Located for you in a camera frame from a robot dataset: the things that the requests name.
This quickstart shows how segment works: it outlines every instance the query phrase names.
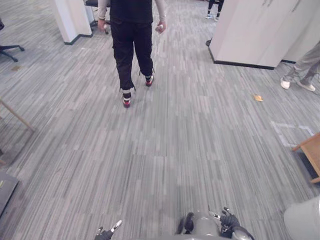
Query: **black cargo pants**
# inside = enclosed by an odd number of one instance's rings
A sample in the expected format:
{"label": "black cargo pants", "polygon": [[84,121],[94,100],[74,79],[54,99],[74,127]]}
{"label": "black cargo pants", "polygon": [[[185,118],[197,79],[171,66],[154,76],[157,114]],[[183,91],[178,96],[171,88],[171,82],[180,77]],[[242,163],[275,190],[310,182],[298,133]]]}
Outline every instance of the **black cargo pants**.
{"label": "black cargo pants", "polygon": [[111,34],[120,89],[127,93],[135,87],[131,79],[134,49],[141,73],[145,76],[152,75],[152,25],[151,22],[132,23],[111,19]]}

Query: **person's leg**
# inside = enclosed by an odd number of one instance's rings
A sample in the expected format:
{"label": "person's leg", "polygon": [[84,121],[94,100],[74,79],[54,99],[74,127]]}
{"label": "person's leg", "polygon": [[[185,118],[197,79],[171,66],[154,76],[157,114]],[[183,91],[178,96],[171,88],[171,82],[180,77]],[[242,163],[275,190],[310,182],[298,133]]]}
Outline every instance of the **person's leg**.
{"label": "person's leg", "polygon": [[152,71],[154,63],[151,59],[152,52],[152,25],[151,23],[136,24],[134,27],[134,48],[141,73],[145,76],[146,85],[149,87],[154,79]]}
{"label": "person's leg", "polygon": [[210,0],[209,1],[208,12],[207,12],[207,15],[206,15],[207,19],[212,19],[212,14],[210,12],[211,12],[211,9],[212,9],[212,6],[214,5],[214,3],[215,3],[215,0]]}
{"label": "person's leg", "polygon": [[123,104],[130,105],[131,92],[134,84],[131,79],[132,60],[134,57],[133,25],[126,22],[111,22],[113,38],[113,55],[120,79],[120,89],[123,93]]}
{"label": "person's leg", "polygon": [[309,69],[304,78],[298,81],[297,84],[302,88],[314,92],[316,88],[312,85],[312,80],[317,74],[320,74],[320,60]]}
{"label": "person's leg", "polygon": [[222,10],[222,6],[224,5],[224,1],[225,0],[220,0],[219,1],[219,5],[218,5],[218,13],[216,14],[216,17],[219,19],[219,17],[220,17],[220,12],[221,12],[221,10]]}
{"label": "person's leg", "polygon": [[307,74],[300,82],[303,85],[311,85],[312,79],[316,74],[320,74],[320,60],[309,69]]}
{"label": "person's leg", "polygon": [[320,42],[318,42],[310,51],[308,51],[303,57],[301,57],[290,71],[281,78],[281,86],[284,89],[290,87],[290,82],[299,77],[299,74],[308,68],[317,64],[320,61]]}

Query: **person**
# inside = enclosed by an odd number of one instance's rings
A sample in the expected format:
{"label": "person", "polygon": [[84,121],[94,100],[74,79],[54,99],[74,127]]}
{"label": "person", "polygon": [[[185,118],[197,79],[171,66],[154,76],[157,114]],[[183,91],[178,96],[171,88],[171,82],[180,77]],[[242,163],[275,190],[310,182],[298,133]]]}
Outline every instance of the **person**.
{"label": "person", "polygon": [[[307,69],[309,69],[307,74],[303,79],[300,79],[299,74]],[[294,78],[298,78],[299,81],[297,84],[300,87],[314,92],[316,88],[312,85],[312,80],[316,74],[320,74],[320,41],[301,57],[290,71],[280,79],[280,84],[284,89],[288,89],[290,82],[292,82]]]}
{"label": "person", "polygon": [[[106,6],[109,0],[98,0],[98,28],[104,31]],[[113,38],[113,55],[120,79],[122,102],[125,108],[131,104],[132,60],[135,54],[140,72],[145,76],[145,85],[150,87],[153,75],[152,52],[152,11],[153,0],[110,0],[110,26]],[[157,24],[159,33],[166,30],[166,16],[163,0],[154,0],[159,12]]]}
{"label": "person", "polygon": [[[216,17],[214,18],[215,21],[218,21],[219,18],[220,18],[220,12],[222,10],[222,6],[224,5],[224,1],[225,0],[219,0],[219,4],[218,4],[218,13],[216,14]],[[212,6],[214,5],[215,3],[215,0],[209,0],[209,7],[208,7],[208,12],[206,14],[206,19],[212,19],[213,16],[211,14],[211,9],[212,9]]]}

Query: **white cabinet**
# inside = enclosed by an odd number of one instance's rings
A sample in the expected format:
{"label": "white cabinet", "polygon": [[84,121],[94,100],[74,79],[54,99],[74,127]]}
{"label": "white cabinet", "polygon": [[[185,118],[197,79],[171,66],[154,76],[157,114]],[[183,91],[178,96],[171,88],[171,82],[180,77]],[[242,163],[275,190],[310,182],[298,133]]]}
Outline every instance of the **white cabinet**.
{"label": "white cabinet", "polygon": [[320,7],[308,26],[283,57],[284,60],[296,62],[320,41]]}
{"label": "white cabinet", "polygon": [[276,67],[319,0],[225,1],[210,44],[215,61]]}
{"label": "white cabinet", "polygon": [[276,67],[306,29],[319,7],[319,0],[296,0],[289,15],[273,36],[272,42],[260,57],[258,65]]}

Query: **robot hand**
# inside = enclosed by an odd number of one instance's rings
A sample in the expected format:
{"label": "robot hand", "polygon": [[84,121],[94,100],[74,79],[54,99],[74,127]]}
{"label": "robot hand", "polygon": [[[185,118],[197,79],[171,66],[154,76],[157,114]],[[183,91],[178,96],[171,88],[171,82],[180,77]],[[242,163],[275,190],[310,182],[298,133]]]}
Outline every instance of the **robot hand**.
{"label": "robot hand", "polygon": [[97,230],[96,236],[94,238],[94,240],[110,240],[112,235],[114,234],[115,230],[120,227],[120,225],[122,224],[122,221],[118,221],[110,230],[105,231],[103,230],[103,227],[100,227]]}
{"label": "robot hand", "polygon": [[222,213],[224,214],[222,216],[219,216],[216,213],[211,214],[221,222],[221,237],[233,240],[255,240],[254,237],[240,225],[239,220],[230,212],[229,208],[224,207]]}

